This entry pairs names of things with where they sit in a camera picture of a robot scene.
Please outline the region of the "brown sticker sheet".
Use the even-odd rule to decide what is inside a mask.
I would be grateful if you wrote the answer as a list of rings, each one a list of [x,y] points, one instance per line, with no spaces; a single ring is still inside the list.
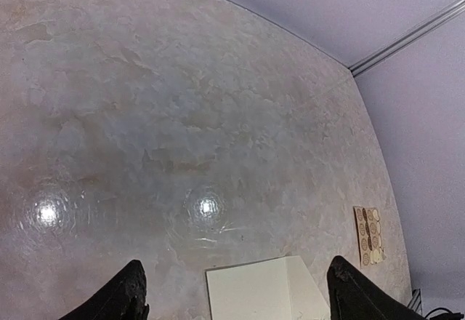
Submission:
[[[367,268],[387,257],[381,232],[381,218],[375,207],[353,207],[360,267]]]

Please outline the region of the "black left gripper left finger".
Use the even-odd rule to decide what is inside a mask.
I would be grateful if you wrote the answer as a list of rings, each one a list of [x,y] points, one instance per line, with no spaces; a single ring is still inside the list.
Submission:
[[[143,265],[140,260],[131,260],[86,302],[61,319],[148,319],[146,294]]]

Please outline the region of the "cream paper envelope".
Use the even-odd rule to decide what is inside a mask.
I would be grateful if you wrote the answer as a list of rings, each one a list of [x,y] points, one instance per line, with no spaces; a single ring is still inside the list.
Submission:
[[[206,272],[212,319],[330,319],[330,308],[300,256]]]

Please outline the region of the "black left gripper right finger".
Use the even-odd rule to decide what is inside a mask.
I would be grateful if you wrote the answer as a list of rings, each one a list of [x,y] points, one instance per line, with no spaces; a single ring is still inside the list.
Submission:
[[[344,257],[331,261],[327,274],[331,319],[408,320],[422,316],[383,292]]]

